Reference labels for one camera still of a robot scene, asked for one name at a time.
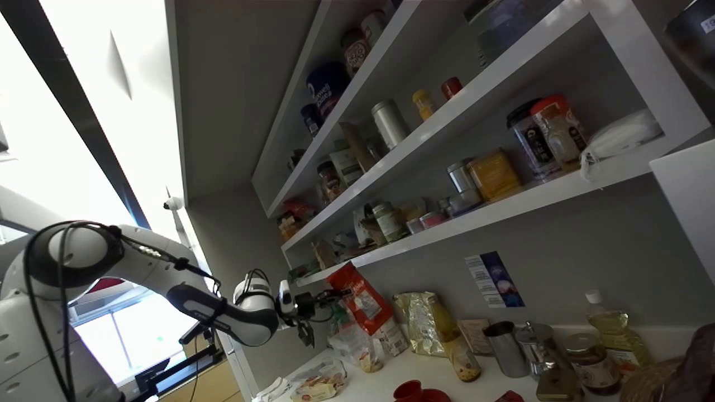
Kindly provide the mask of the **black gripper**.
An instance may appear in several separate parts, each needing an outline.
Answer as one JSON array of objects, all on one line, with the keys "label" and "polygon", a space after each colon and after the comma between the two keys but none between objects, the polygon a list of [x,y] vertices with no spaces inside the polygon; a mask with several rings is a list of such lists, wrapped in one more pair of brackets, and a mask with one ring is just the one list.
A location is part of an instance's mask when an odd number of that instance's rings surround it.
[{"label": "black gripper", "polygon": [[289,280],[280,282],[276,310],[285,327],[298,331],[298,337],[307,345],[314,345],[312,317],[317,300],[310,293],[294,293]]}]

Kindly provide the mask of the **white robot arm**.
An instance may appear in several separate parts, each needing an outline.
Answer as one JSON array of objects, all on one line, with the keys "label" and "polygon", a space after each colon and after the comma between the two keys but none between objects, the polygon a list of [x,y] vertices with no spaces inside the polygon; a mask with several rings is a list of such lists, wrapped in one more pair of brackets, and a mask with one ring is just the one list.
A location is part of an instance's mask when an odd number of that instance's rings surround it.
[{"label": "white robot arm", "polygon": [[242,347],[264,347],[281,327],[314,345],[314,306],[294,300],[285,280],[273,293],[253,268],[223,297],[183,243],[133,225],[57,222],[30,236],[3,280],[0,402],[127,401],[69,321],[69,305],[101,280],[144,287]]}]

